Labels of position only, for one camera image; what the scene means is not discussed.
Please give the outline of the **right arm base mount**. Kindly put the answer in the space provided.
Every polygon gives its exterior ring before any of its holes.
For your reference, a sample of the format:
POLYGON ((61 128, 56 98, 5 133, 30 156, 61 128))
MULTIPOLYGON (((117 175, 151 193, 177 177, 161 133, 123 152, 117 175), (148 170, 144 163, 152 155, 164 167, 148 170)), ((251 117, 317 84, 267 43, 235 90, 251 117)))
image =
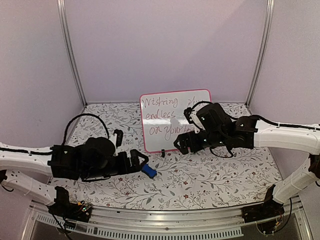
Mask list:
POLYGON ((266 195, 262 203, 241 208, 241 216, 245 223, 273 218, 273 220, 265 221, 257 225, 257 229, 264 235, 274 234, 280 227, 285 213, 284 204, 273 200, 273 190, 276 187, 273 184, 267 189, 266 195))

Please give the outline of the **pink framed whiteboard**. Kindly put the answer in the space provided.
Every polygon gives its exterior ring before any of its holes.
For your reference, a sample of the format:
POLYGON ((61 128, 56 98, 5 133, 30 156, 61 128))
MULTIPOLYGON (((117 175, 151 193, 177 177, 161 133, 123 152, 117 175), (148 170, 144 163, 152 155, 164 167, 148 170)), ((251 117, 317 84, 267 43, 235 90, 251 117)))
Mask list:
POLYGON ((207 89, 143 94, 140 97, 140 111, 145 151, 174 151, 177 136, 195 129, 193 124, 188 123, 184 110, 211 99, 207 89))

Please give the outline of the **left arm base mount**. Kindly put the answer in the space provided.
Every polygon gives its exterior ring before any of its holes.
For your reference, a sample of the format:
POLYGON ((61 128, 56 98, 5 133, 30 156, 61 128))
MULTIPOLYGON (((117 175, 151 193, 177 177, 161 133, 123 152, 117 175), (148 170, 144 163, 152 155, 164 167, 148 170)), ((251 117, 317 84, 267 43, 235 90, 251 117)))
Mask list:
POLYGON ((62 217, 68 220, 88 223, 93 205, 84 200, 80 202, 71 202, 69 192, 61 186, 56 186, 56 197, 53 199, 53 204, 47 206, 48 212, 52 215, 62 217))

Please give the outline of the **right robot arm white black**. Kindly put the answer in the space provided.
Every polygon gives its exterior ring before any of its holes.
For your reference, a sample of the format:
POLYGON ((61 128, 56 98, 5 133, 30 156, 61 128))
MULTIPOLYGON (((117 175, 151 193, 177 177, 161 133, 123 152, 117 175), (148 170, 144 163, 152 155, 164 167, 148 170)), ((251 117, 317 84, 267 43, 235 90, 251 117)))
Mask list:
POLYGON ((219 103, 203 101, 202 108, 188 107, 183 114, 194 130, 179 134, 173 145, 182 154, 213 150, 282 148, 308 153, 304 163, 286 179, 269 187, 258 213, 269 218, 292 196, 320 179, 320 127, 273 122, 260 115, 232 117, 219 103))

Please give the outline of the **blue whiteboard eraser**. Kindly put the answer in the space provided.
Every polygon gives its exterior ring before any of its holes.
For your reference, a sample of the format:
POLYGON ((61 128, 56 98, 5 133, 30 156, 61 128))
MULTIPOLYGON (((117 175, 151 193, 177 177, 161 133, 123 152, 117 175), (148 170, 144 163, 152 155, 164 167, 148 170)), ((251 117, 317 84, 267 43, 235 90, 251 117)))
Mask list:
POLYGON ((146 174, 150 179, 153 179, 157 175, 157 171, 153 168, 151 168, 148 164, 145 164, 141 168, 141 172, 146 174))

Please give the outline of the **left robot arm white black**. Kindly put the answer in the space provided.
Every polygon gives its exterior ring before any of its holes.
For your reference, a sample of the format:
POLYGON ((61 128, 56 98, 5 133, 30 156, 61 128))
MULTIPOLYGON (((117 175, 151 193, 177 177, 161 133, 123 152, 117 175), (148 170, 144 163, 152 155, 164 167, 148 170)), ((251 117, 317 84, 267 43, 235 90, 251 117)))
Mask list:
POLYGON ((92 183, 140 172, 149 158, 136 149, 118 151, 116 136, 90 137, 84 144, 66 144, 42 148, 18 148, 0 145, 0 183, 21 191, 46 206, 54 205, 63 216, 74 213, 74 205, 65 198, 58 199, 58 190, 25 175, 40 173, 56 179, 92 183))

